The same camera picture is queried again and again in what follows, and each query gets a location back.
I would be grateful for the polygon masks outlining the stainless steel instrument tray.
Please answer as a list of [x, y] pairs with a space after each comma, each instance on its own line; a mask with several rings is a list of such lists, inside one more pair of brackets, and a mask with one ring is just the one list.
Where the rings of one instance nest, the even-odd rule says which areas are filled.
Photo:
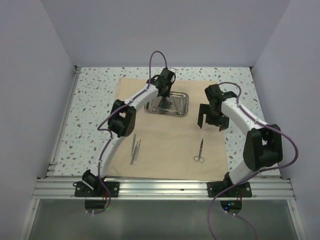
[[171, 91], [168, 97], [159, 96], [144, 106], [148, 114], [185, 117], [188, 114], [189, 96], [183, 92]]

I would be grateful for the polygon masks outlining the steel clamp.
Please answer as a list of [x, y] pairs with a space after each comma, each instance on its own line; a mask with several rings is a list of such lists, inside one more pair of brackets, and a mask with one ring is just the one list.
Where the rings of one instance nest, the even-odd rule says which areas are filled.
[[170, 98], [170, 109], [167, 111], [170, 112], [172, 115], [177, 116], [179, 113], [178, 113], [176, 100], [174, 97], [169, 97], [169, 98]]

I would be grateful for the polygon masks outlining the steel scalpel handle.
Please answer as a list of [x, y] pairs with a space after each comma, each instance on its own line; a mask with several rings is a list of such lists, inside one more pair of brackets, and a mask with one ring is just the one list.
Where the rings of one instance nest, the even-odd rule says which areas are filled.
[[136, 147], [136, 133], [133, 134], [133, 140], [132, 140], [132, 146], [131, 146], [131, 157], [133, 157], [134, 155], [134, 150], [135, 150], [135, 147]]

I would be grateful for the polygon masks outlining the beige cloth wrap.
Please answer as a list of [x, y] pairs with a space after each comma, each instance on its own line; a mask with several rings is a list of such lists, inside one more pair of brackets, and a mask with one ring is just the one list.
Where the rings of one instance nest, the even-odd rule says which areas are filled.
[[[176, 80], [171, 90], [186, 93], [184, 117], [151, 114], [140, 109], [133, 133], [117, 149], [107, 169], [113, 177], [221, 181], [228, 171], [225, 136], [219, 128], [197, 125], [200, 104], [207, 104], [204, 80]], [[135, 165], [131, 165], [133, 136], [141, 140]], [[203, 139], [204, 163], [194, 161]]]

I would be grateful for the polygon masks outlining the steel surgical scissors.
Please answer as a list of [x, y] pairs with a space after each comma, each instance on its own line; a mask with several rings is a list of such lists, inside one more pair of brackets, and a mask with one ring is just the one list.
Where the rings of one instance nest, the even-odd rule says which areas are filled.
[[202, 138], [202, 140], [200, 142], [198, 154], [193, 157], [193, 160], [195, 162], [199, 162], [199, 163], [204, 163], [205, 162], [205, 159], [202, 157], [203, 144], [204, 144], [204, 139]]

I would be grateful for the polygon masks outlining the steel tweezers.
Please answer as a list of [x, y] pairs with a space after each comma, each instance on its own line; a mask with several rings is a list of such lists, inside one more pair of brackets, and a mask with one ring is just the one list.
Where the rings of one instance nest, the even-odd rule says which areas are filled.
[[131, 165], [135, 165], [136, 164], [136, 160], [137, 160], [137, 157], [138, 157], [140, 145], [141, 145], [141, 140], [139, 140], [137, 142], [137, 144], [135, 145], [135, 147], [133, 149], [133, 154], [132, 154], [131, 161], [130, 161]]

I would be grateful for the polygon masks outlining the steel forceps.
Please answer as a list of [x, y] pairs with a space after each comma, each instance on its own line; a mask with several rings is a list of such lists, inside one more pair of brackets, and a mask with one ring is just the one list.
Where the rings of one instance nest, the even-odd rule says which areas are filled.
[[155, 114], [164, 112], [164, 98], [157, 98], [151, 102], [151, 112]]

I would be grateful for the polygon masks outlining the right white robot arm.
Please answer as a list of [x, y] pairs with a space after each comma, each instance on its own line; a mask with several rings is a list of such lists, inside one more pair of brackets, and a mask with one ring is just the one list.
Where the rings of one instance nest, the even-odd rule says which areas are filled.
[[269, 125], [251, 113], [233, 91], [223, 92], [218, 84], [209, 85], [204, 93], [208, 104], [200, 104], [197, 125], [212, 125], [224, 131], [233, 121], [245, 136], [242, 161], [224, 176], [222, 190], [235, 196], [240, 183], [260, 170], [272, 167], [283, 159], [282, 137], [278, 125]]

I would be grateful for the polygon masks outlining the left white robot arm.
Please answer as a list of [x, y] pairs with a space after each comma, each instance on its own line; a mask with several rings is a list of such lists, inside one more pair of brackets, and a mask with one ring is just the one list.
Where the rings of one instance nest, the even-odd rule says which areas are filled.
[[151, 100], [167, 97], [175, 80], [176, 74], [165, 67], [160, 74], [151, 77], [133, 96], [126, 100], [117, 99], [113, 103], [111, 114], [97, 128], [98, 131], [109, 132], [109, 139], [97, 160], [97, 174], [87, 170], [82, 175], [82, 182], [92, 196], [97, 197], [102, 193], [111, 196], [103, 177], [106, 176], [120, 144], [134, 131], [137, 112]]

